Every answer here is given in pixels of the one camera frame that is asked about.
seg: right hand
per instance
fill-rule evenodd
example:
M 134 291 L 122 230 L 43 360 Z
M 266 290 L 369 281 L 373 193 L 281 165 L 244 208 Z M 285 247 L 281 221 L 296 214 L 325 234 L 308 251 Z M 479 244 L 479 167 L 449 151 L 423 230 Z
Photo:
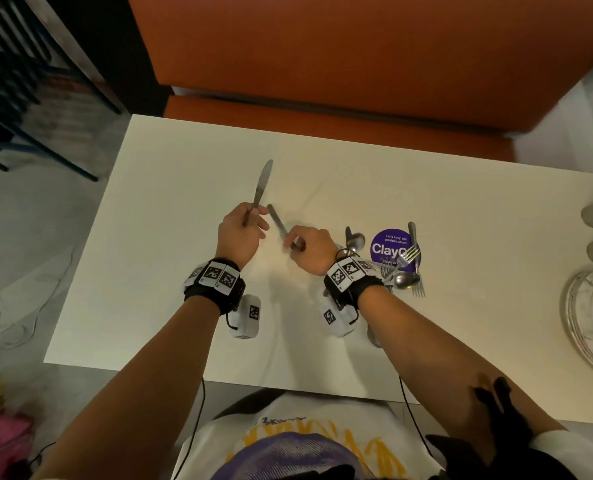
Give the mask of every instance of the right hand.
M 330 233 L 325 229 L 294 226 L 285 236 L 283 247 L 289 248 L 295 239 L 298 239 L 301 244 L 305 242 L 305 250 L 292 250 L 290 254 L 292 260 L 308 273 L 325 276 L 336 262 L 336 254 L 339 250 Z

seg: white t-shirt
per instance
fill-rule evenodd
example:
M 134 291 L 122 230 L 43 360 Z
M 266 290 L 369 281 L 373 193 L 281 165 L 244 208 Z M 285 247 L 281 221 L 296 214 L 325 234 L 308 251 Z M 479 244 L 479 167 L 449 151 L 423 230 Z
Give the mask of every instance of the white t-shirt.
M 535 438 L 532 447 L 560 461 L 578 480 L 593 480 L 593 444 L 583 437 L 550 431 Z M 186 453 L 187 443 L 174 475 Z M 262 480 L 342 463 L 354 466 L 360 479 L 428 480 L 441 469 L 416 432 L 385 406 L 287 393 L 255 415 L 206 424 L 196 433 L 178 479 L 220 480 L 236 469 L 238 479 Z

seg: person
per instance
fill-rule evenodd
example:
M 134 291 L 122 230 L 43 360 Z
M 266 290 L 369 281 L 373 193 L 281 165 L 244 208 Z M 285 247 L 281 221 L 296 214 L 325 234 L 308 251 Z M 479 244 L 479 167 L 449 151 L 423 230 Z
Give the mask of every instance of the person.
M 238 205 L 219 226 L 215 256 L 243 270 L 269 229 L 267 213 Z M 293 250 L 293 261 L 324 276 L 337 256 L 330 234 L 297 226 L 284 246 L 295 239 L 305 250 Z M 593 480 L 593 444 L 490 362 L 382 285 L 363 290 L 358 307 L 400 377 L 449 435 L 433 437 L 446 471 L 386 404 L 270 391 L 265 403 L 257 397 L 256 409 L 244 404 L 201 428 L 173 478 Z M 219 316 L 209 298 L 187 298 L 66 428 L 33 480 L 159 478 L 202 382 Z

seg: orange chair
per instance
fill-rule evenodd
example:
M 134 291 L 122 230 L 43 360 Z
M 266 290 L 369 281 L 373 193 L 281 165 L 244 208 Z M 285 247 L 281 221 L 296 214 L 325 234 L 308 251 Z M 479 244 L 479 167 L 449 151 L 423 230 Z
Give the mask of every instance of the orange chair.
M 165 117 L 513 160 L 593 67 L 593 0 L 130 0 Z

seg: fork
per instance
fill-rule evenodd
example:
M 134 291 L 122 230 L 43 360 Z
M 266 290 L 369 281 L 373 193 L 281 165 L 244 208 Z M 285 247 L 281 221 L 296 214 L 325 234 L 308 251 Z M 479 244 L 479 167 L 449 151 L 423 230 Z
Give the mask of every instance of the fork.
M 396 263 L 391 265 L 392 268 L 389 269 L 388 274 L 383 277 L 383 282 L 384 283 L 388 282 L 398 268 L 400 268 L 401 266 L 409 265 L 409 263 L 414 261 L 414 258 L 416 258 L 419 254 L 420 254 L 420 250 L 416 246 L 412 246 L 412 247 L 408 248 L 407 250 L 405 250 L 405 252 L 403 254 L 399 254 L 399 257 L 396 258 Z
M 410 231 L 410 238 L 412 238 L 412 245 L 417 245 L 416 240 L 416 224 L 408 222 L 408 231 Z M 414 272 L 419 275 L 419 282 L 412 287 L 412 294 L 418 298 L 425 298 L 425 287 L 423 286 L 423 277 L 419 272 L 420 268 L 420 254 L 414 259 Z

